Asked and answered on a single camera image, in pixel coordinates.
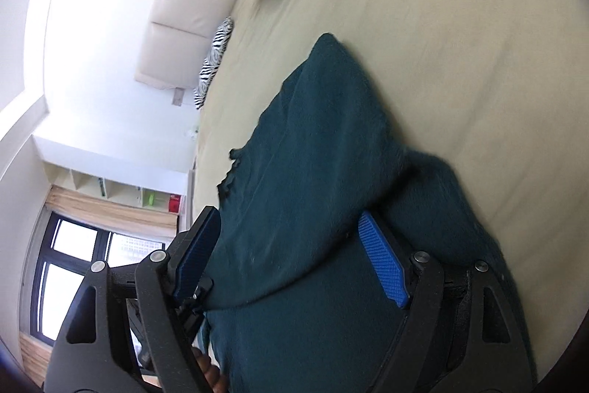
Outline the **person's hand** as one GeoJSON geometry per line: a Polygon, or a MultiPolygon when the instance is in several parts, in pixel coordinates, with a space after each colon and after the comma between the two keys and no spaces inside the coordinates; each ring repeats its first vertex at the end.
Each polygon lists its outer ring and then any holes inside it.
{"type": "Polygon", "coordinates": [[[220,371],[218,365],[213,363],[209,354],[204,353],[197,347],[192,348],[193,354],[198,362],[199,368],[205,375],[206,381],[212,388],[214,393],[228,393],[229,381],[227,377],[220,371]]]}

